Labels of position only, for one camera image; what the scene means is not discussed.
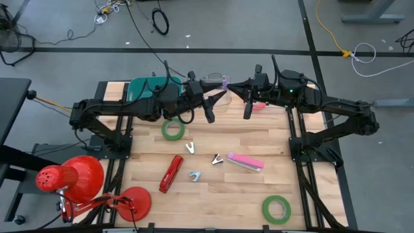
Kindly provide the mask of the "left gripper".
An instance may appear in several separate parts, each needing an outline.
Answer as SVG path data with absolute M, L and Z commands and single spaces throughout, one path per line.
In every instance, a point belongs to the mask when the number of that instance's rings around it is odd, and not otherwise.
M 186 82 L 185 92 L 182 94 L 184 100 L 184 110 L 191 113 L 189 121 L 182 121 L 183 124 L 190 124 L 195 118 L 196 107 L 203 107 L 205 117 L 208 123 L 213 123 L 215 120 L 213 107 L 220 101 L 220 99 L 226 95 L 226 91 L 215 92 L 213 95 L 204 98 L 204 94 L 218 89 L 223 86 L 222 82 L 205 82 L 203 80 L 196 80 L 195 73 L 193 71 L 188 72 L 189 80 Z

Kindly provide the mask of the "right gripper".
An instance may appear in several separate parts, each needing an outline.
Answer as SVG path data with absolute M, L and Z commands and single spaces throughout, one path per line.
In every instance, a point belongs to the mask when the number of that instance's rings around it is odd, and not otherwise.
M 228 83 L 228 89 L 236 94 L 239 98 L 246 100 L 246 106 L 243 118 L 249 120 L 252 111 L 253 103 L 260 98 L 263 91 L 267 91 L 270 84 L 267 73 L 262 72 L 262 66 L 257 64 L 255 66 L 254 77 L 249 78 L 243 82 Z

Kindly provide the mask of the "green tape roll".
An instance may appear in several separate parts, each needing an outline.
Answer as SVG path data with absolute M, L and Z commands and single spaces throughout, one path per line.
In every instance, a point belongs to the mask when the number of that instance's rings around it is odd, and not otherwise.
M 283 207 L 283 214 L 279 218 L 275 218 L 270 213 L 270 204 L 272 202 L 277 202 Z M 262 213 L 267 221 L 275 225 L 285 224 L 291 217 L 291 206 L 290 203 L 280 195 L 271 195 L 268 196 L 262 204 Z
M 171 135 L 171 134 L 169 134 L 169 133 L 168 133 L 168 127 L 169 127 L 171 124 L 175 124 L 175 123 L 177 123 L 177 124 L 178 124 L 178 126 L 179 126 L 179 131 L 178 131 L 178 133 L 176 133 L 176 134 L 174 134 L 174 135 Z M 181 139 L 181 138 L 182 138 L 182 136 L 184 135 L 184 133 L 185 133 L 185 126 L 184 126 L 184 124 L 183 124 L 183 123 L 182 123 L 179 119 L 177 119 L 177 118 L 173 118 L 172 120 L 166 120 L 166 121 L 162 124 L 162 126 L 161 126 L 161 133 L 162 133 L 163 137 L 164 137 L 166 140 L 176 141 L 176 140 Z

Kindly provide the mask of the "pink stapler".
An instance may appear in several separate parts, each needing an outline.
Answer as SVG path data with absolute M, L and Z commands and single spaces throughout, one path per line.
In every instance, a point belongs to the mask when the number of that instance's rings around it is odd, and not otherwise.
M 264 167 L 265 163 L 262 161 L 255 160 L 251 157 L 248 157 L 246 155 L 240 155 L 236 153 L 229 153 L 228 161 L 237 164 L 239 166 L 242 166 L 244 168 L 248 168 L 257 172 L 260 172 Z

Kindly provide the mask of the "red stapler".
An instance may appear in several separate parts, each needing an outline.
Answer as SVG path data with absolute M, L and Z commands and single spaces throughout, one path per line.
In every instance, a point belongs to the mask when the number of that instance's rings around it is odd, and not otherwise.
M 164 174 L 160 182 L 160 185 L 159 185 L 160 192 L 165 193 L 165 194 L 168 192 L 183 162 L 184 162 L 184 159 L 180 155 L 174 156 L 169 168 L 167 169 L 166 173 Z

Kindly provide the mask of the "clear plastic bin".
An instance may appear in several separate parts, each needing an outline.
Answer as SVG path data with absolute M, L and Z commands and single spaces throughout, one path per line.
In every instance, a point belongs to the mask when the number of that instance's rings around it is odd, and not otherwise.
M 253 86 L 249 89 L 250 92 L 252 93 L 252 99 L 251 100 L 244 100 L 244 110 L 245 112 L 251 111 L 253 113 L 259 113 L 259 112 L 263 112 L 263 113 L 282 113 L 285 110 L 285 107 L 280 107 L 277 105 L 270 105 L 270 103 L 268 102 L 259 102 L 258 98 L 259 98 L 259 94 L 260 94 L 260 89 L 259 86 L 256 85 L 255 83 L 253 84 Z M 260 111 L 254 111 L 253 110 L 253 104 L 254 103 L 266 103 L 266 107 Z
M 221 74 L 221 73 L 219 73 L 219 72 L 213 72 L 213 73 L 207 74 L 206 76 L 203 76 L 203 77 L 201 77 L 201 78 L 198 78 L 198 77 L 196 76 L 196 80 L 197 80 L 197 81 L 199 81 L 199 80 L 203 80 L 203 81 L 205 81 L 205 82 L 223 82 L 223 76 L 224 76 L 224 75 L 223 75 L 223 74 Z M 186 80 L 186 81 L 184 81 L 184 86 L 183 86 L 184 90 L 183 90 L 182 94 L 185 92 L 185 86 L 186 86 L 186 82 L 187 82 L 188 80 L 189 80 L 189 78 L 188 78 L 188 73 L 187 73 L 187 80 Z M 214 107 L 222 107 L 222 106 L 225 106 L 225 105 L 230 104 L 230 103 L 231 103 L 231 101 L 232 101 L 231 94 L 230 94 L 230 92 L 229 92 L 229 90 L 228 90 L 228 89 L 223 89 L 223 87 L 220 87 L 220 88 L 218 88 L 218 89 L 214 89 L 214 90 L 212 90 L 212 91 L 209 91 L 209 92 L 205 93 L 205 94 L 204 94 L 204 98 L 205 98 L 205 99 L 207 99 L 207 97 L 208 97 L 208 96 L 213 95 L 215 92 L 219 92 L 219 91 L 226 91 L 226 95 L 225 95 L 225 96 L 223 96 L 223 97 L 220 99 L 220 101 L 219 101 L 219 102 L 217 102 L 217 103 L 214 105 Z M 184 100 L 182 99 L 182 94 L 181 94 L 181 96 L 179 97 L 179 103 L 185 107 Z

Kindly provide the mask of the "teal plastic bin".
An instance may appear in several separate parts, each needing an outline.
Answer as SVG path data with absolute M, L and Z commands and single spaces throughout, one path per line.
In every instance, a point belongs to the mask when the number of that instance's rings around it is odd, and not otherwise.
M 166 83 L 165 76 L 151 76 L 135 78 L 129 84 L 127 90 L 127 103 L 141 99 L 152 99 L 158 103 L 172 103 L 179 99 L 182 94 L 182 86 L 175 83 L 180 79 L 172 76 L 168 80 L 167 87 L 163 90 Z

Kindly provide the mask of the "grey table foot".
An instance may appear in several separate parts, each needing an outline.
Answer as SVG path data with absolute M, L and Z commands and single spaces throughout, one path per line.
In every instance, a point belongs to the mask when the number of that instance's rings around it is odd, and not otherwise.
M 404 14 L 386 14 L 386 10 L 395 2 L 395 0 L 379 0 L 379 3 L 374 6 L 368 13 L 359 15 L 344 15 L 342 16 L 342 23 L 361 23 L 361 24 L 376 24 L 376 23 L 395 23 L 399 24 L 405 20 Z
M 414 107 L 414 98 L 375 100 L 374 107 Z

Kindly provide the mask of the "red desk lamp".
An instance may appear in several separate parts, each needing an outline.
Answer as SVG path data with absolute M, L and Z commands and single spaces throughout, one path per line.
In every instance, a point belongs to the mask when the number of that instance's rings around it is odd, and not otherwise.
M 61 165 L 46 166 L 36 175 L 36 186 L 40 190 L 61 197 L 61 216 L 66 222 L 98 206 L 115 209 L 129 222 L 149 214 L 152 201 L 146 189 L 135 186 L 120 195 L 110 192 L 98 195 L 103 184 L 102 165 L 88 155 L 71 158 Z

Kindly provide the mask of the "black desk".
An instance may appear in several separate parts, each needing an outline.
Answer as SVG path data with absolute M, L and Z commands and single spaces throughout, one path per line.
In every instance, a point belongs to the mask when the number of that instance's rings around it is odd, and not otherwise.
M 29 170 L 38 172 L 55 165 L 55 162 L 5 145 L 30 84 L 28 78 L 0 78 L 0 187 L 5 179 L 22 183 Z

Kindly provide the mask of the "black floor fan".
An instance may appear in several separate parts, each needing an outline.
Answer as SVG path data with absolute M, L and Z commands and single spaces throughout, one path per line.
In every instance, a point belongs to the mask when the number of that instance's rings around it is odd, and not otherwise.
M 14 53 L 21 48 L 21 38 L 28 37 L 31 39 L 31 49 L 30 52 L 23 56 L 22 58 L 8 63 L 3 56 L 4 52 Z M 0 58 L 5 65 L 14 67 L 17 63 L 27 59 L 33 55 L 35 50 L 35 39 L 33 36 L 28 34 L 20 33 L 20 30 L 17 26 L 17 21 L 12 17 L 8 11 L 8 7 L 0 3 Z

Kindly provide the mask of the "black aluminium frame rail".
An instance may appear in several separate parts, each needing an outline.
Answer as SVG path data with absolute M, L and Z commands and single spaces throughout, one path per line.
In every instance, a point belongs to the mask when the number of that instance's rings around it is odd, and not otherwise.
M 304 135 L 307 130 L 305 127 L 305 117 L 300 110 L 293 111 L 291 107 L 286 108 L 287 118 L 289 122 L 290 138 L 298 137 L 296 126 L 300 129 L 300 135 Z M 338 190 L 341 193 L 343 212 L 347 223 L 344 225 L 336 218 L 327 208 L 320 197 L 318 191 L 318 183 L 315 173 L 315 162 L 295 162 L 294 180 L 298 183 L 298 192 L 300 195 L 300 203 L 304 217 L 305 230 L 328 230 L 330 228 L 349 228 L 357 229 L 356 219 L 354 215 L 353 204 L 350 196 L 347 176 L 345 174 L 345 166 L 343 165 L 342 155 L 340 153 L 339 142 L 335 139 L 332 142 L 333 149 L 339 154 L 340 160 L 335 163 L 318 162 L 322 165 L 331 165 L 336 172 L 336 181 L 338 182 Z
M 110 100 L 122 102 L 127 96 L 127 89 L 129 82 L 107 82 L 105 83 L 106 90 L 103 93 L 104 100 Z M 115 131 L 120 131 L 122 128 L 122 123 L 124 122 L 123 117 L 120 118 L 117 116 L 101 116 L 99 118 L 109 129 Z M 107 193 L 108 188 L 113 188 L 110 190 L 112 194 L 120 194 L 122 187 L 122 180 L 124 178 L 124 170 L 127 159 L 100 159 L 100 163 L 103 166 L 105 172 L 105 180 L 103 182 L 101 193 Z M 96 224 L 102 225 L 104 223 L 110 223 L 112 225 L 116 222 L 117 210 L 109 210 L 109 219 L 105 219 L 106 207 L 102 206 L 98 208 L 98 215 L 96 216 Z

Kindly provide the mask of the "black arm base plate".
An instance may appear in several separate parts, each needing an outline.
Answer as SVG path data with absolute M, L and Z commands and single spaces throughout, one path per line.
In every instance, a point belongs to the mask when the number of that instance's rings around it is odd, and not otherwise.
M 128 159 L 132 146 L 131 135 L 122 135 L 120 145 L 104 140 L 97 135 L 91 137 L 87 155 L 97 159 Z
M 301 137 L 289 138 L 291 158 L 295 162 L 331 162 L 340 160 L 339 154 L 333 149 L 330 142 L 323 142 L 320 146 L 308 146 Z

